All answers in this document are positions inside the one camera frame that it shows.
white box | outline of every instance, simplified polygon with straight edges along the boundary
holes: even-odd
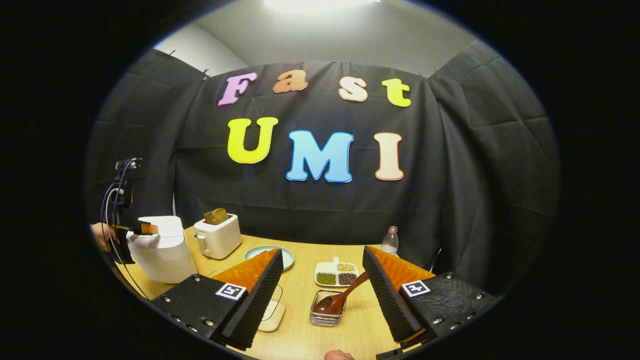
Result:
[[[153,280],[177,284],[196,274],[179,217],[141,217],[158,226],[159,234],[137,235],[127,231],[129,250],[142,270]]]
[[[200,252],[214,259],[224,259],[242,243],[238,217],[234,214],[218,225],[211,225],[202,219],[193,225]]]

blue letter m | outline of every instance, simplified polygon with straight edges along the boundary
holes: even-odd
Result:
[[[296,130],[289,133],[293,140],[293,155],[291,157],[291,171],[287,173],[287,179],[304,181],[308,174],[305,172],[305,161],[311,171],[314,180],[318,180],[322,171],[329,163],[329,171],[324,175],[327,181],[333,183],[348,183],[351,181],[349,174],[349,144],[353,141],[353,135],[349,133],[333,133],[329,136],[320,150],[313,134],[306,130]]]

white ceiling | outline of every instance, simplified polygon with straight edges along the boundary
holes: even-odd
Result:
[[[475,37],[403,0],[324,12],[283,12],[264,0],[238,0],[196,21],[249,66],[344,60],[429,76]]]

white wall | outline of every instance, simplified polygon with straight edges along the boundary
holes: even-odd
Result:
[[[209,69],[209,76],[249,66],[225,44],[195,24],[176,31],[154,48],[167,54],[175,50],[172,56],[200,71]]]

colorful foam letter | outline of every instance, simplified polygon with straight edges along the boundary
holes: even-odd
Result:
[[[329,171],[324,175],[325,180],[332,183],[348,183],[353,178],[349,173],[349,144],[353,141],[353,135],[333,133],[322,150],[310,131],[291,131],[289,138],[293,140],[293,155],[291,171],[287,173],[287,179],[306,180],[308,174],[304,170],[305,161],[314,180],[320,178],[327,163]]]
[[[222,95],[222,99],[218,101],[218,106],[229,105],[238,101],[236,92],[238,92],[238,95],[243,94],[247,86],[249,86],[249,81],[256,80],[257,78],[258,74],[255,72],[228,78],[227,88],[225,89],[225,93]]]
[[[380,145],[380,168],[376,177],[380,180],[400,180],[404,172],[400,170],[398,158],[398,143],[402,136],[396,133],[377,133],[373,138]]]
[[[267,157],[271,148],[271,133],[273,126],[278,123],[274,117],[261,117],[256,121],[260,126],[258,147],[253,151],[244,149],[244,134],[247,126],[251,125],[249,119],[233,119],[229,122],[229,141],[227,152],[234,161],[243,164],[255,164]]]
[[[367,87],[367,83],[360,78],[352,78],[351,76],[345,76],[340,79],[340,86],[338,94],[341,98],[350,101],[365,101],[369,94],[363,88]]]
[[[382,85],[387,87],[387,98],[389,101],[396,106],[402,106],[406,108],[411,105],[411,100],[405,99],[402,96],[402,91],[409,91],[409,85],[402,84],[402,80],[400,79],[389,79],[384,80]]]
[[[304,70],[291,70],[283,72],[278,76],[278,82],[273,85],[275,92],[287,92],[289,90],[299,91],[307,87],[309,83],[305,81],[307,73]]]

